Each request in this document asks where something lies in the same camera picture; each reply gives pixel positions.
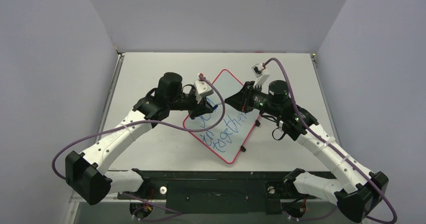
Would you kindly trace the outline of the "pink framed whiteboard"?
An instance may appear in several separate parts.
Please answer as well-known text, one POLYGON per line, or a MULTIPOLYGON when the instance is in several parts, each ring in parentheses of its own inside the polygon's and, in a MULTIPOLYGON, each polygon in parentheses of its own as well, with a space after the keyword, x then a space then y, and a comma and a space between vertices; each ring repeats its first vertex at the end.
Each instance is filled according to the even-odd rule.
MULTIPOLYGON (((212 81, 212 84, 223 99, 234 95, 243 87, 242 82, 227 69, 223 69, 212 81)), ((220 98, 214 93, 206 99, 212 105, 218 105, 218 108, 211 114, 204 114, 193 120, 190 117, 186 117, 183 121, 185 128, 205 129, 218 121, 223 112, 220 98)), ((259 113, 257 111, 246 114, 226 104, 225 115, 220 124, 207 131, 192 132, 191 134, 225 163, 233 164, 241 152, 240 147, 245 144, 255 127, 255 121, 258 117, 259 113)))

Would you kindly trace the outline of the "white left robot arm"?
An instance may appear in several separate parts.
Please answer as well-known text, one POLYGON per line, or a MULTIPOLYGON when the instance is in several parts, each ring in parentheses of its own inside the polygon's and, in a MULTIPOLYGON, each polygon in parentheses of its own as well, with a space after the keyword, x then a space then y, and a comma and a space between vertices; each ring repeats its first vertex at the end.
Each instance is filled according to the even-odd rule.
POLYGON ((90 205, 116 192, 131 192, 138 199, 147 197, 150 185, 141 175, 133 170, 114 173, 109 167, 143 134, 166 125, 164 119, 171 111, 187 111, 192 119, 213 113, 216 107, 207 101, 217 91, 213 85, 200 74, 190 87, 190 92, 183 92, 182 77, 166 72, 157 87, 139 99, 114 129, 101 132, 102 138, 82 152, 72 151, 66 156, 66 183, 90 205))

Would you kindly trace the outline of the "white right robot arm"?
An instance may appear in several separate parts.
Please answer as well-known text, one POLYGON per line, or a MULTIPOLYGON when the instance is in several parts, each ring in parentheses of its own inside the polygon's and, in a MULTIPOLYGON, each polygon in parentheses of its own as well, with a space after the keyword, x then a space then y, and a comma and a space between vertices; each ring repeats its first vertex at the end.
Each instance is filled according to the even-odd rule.
POLYGON ((295 104, 285 81, 271 82, 267 93, 247 81, 225 103, 243 113, 258 110, 273 116, 279 130, 309 150, 334 175, 326 179, 296 168, 284 178, 287 196, 309 195, 328 201, 356 223, 382 201, 380 194, 387 188, 387 176, 381 171, 372 172, 337 145, 313 115, 295 104))

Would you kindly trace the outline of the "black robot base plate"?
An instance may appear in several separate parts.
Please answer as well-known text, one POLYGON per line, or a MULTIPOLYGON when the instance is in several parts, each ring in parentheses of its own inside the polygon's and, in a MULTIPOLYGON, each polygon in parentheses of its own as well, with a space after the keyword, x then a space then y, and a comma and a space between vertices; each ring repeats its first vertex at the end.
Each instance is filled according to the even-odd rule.
POLYGON ((285 202, 306 197, 285 184, 288 171, 133 171, 143 184, 132 195, 164 204, 167 214, 280 214, 285 202))

